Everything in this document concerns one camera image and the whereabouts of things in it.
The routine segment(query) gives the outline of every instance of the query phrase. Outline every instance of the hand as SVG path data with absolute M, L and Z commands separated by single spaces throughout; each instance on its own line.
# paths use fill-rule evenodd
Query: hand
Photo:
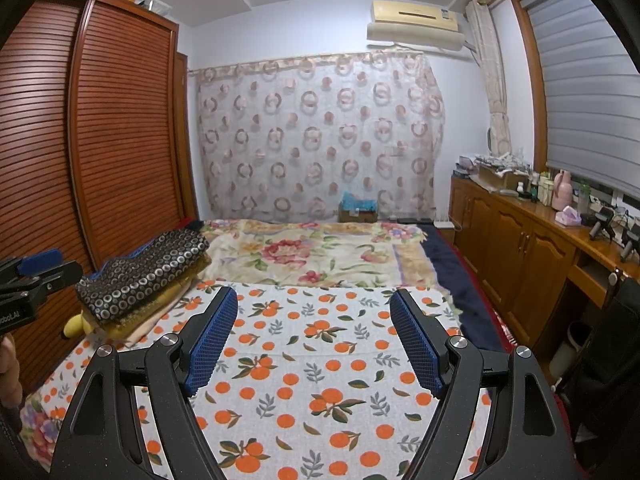
M 22 402 L 19 375 L 20 364 L 15 357 L 14 338 L 7 334 L 0 342 L 0 403 L 6 408 L 16 408 Z

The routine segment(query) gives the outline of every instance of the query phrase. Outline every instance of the air conditioner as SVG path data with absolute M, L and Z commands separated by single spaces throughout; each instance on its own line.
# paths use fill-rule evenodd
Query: air conditioner
M 462 50 L 465 35 L 458 30 L 455 12 L 437 7 L 375 0 L 372 23 L 367 25 L 369 41 L 393 41 L 412 45 Z

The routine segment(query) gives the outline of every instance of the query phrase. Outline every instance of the wooden desk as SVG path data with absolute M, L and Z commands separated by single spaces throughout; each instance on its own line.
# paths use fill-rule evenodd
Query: wooden desk
M 616 267 L 640 279 L 637 254 L 621 263 L 615 242 L 592 242 L 589 228 L 558 224 L 556 211 L 539 203 L 452 178 L 449 215 L 461 227 L 455 243 L 495 309 L 543 363 L 588 300 L 603 306 Z

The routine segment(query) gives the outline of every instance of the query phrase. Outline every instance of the sheer curtain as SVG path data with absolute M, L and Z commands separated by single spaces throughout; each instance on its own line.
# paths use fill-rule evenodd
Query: sheer curtain
M 466 17 L 476 40 L 480 68 L 484 75 L 486 94 L 491 112 L 492 155 L 503 155 L 511 151 L 511 134 L 507 116 L 507 97 L 504 83 L 504 67 L 500 55 L 500 44 L 495 33 L 494 20 L 489 7 L 478 0 L 466 6 Z
M 379 217 L 433 215 L 444 103 L 423 54 L 271 60 L 198 73 L 199 137 L 220 218 L 331 220 L 345 191 Z

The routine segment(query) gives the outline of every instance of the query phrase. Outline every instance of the wardrobe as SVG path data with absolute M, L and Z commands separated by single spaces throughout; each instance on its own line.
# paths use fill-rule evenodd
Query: wardrobe
M 31 7 L 0 51 L 1 257 L 59 248 L 89 273 L 196 216 L 177 32 L 127 0 Z M 68 288 L 14 333 L 26 392 L 79 310 Z

